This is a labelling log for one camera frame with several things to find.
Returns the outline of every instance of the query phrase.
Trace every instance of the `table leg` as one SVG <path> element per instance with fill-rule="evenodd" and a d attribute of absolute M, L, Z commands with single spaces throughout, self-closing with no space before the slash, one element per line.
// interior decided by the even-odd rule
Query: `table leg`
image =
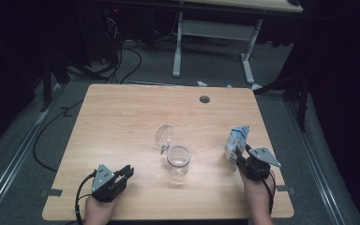
<path fill-rule="evenodd" d="M 183 12 L 179 12 L 178 28 L 177 28 L 177 46 L 174 54 L 173 76 L 180 77 L 181 68 L 181 40 L 183 36 Z"/>
<path fill-rule="evenodd" d="M 244 66 L 245 76 L 247 77 L 247 83 L 254 84 L 252 70 L 250 69 L 249 58 L 253 50 L 253 46 L 256 42 L 257 36 L 259 35 L 260 28 L 262 26 L 263 19 L 259 19 L 254 26 L 249 44 L 244 53 L 241 54 L 242 65 Z"/>

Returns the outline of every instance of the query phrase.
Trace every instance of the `hole in table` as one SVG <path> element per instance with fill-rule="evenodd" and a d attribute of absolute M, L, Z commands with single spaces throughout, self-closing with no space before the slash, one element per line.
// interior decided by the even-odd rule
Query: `hole in table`
<path fill-rule="evenodd" d="M 200 102 L 201 103 L 209 103 L 210 98 L 208 96 L 201 96 L 200 97 Z"/>

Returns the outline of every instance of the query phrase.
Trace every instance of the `jar lid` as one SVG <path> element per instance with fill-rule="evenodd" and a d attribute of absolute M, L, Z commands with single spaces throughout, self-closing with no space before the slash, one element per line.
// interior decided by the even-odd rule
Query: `jar lid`
<path fill-rule="evenodd" d="M 165 150 L 171 146 L 174 137 L 174 128 L 169 125 L 160 127 L 156 134 L 156 144 L 160 154 L 162 155 Z"/>

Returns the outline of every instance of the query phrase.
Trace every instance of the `white metal stand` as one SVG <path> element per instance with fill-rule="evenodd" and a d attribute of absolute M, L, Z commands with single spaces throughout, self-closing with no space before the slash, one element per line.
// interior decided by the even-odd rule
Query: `white metal stand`
<path fill-rule="evenodd" d="M 254 26 L 236 25 L 219 22 L 202 22 L 183 20 L 183 13 L 179 13 L 177 46 L 174 54 L 173 76 L 180 77 L 181 70 L 181 41 L 183 35 L 200 36 L 208 38 L 224 38 L 248 41 L 244 53 L 241 53 L 241 60 L 244 66 L 245 76 L 249 84 L 254 84 L 253 74 L 250 69 L 249 57 L 259 35 L 262 26 L 262 19 L 259 19 Z"/>

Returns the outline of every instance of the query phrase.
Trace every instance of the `floor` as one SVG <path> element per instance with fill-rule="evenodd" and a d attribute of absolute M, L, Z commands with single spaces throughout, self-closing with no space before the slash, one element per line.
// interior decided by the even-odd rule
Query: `floor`
<path fill-rule="evenodd" d="M 159 42 L 153 48 L 135 41 L 126 42 L 125 46 L 130 50 L 123 50 L 116 80 L 120 81 L 136 69 L 124 80 L 124 84 L 197 86 L 198 82 L 203 82 L 208 86 L 226 87 L 230 84 L 233 87 L 250 88 L 239 58 L 240 50 L 245 48 L 246 43 L 229 43 L 217 39 L 210 42 L 184 43 L 180 78 L 172 77 L 172 42 Z M 291 49 L 292 45 L 277 48 L 270 43 L 256 45 L 250 61 L 256 83 L 266 85 L 273 82 Z M 101 67 L 104 66 L 94 64 L 94 68 Z M 55 173 L 41 164 L 58 168 L 82 106 L 77 103 L 83 99 L 91 83 L 101 82 L 71 75 L 68 85 L 56 86 L 54 104 L 46 112 L 40 111 L 43 106 L 40 84 L 35 90 L 37 96 L 34 101 L 19 113 L 1 138 L 0 224 L 71 222 L 46 221 L 42 218 L 41 213 Z M 279 90 L 256 96 L 277 158 L 283 165 L 281 171 L 295 211 L 291 218 L 276 219 L 276 224 L 360 224 L 358 211 L 324 140 L 311 97 L 307 103 L 307 131 L 302 132 L 295 123 L 298 102 L 283 102 L 280 94 Z M 64 108 L 72 106 L 67 116 L 63 116 Z M 192 222 L 177 221 L 181 224 Z M 236 221 L 209 222 L 233 224 Z M 118 221 L 116 224 L 135 223 L 174 224 L 174 221 Z"/>

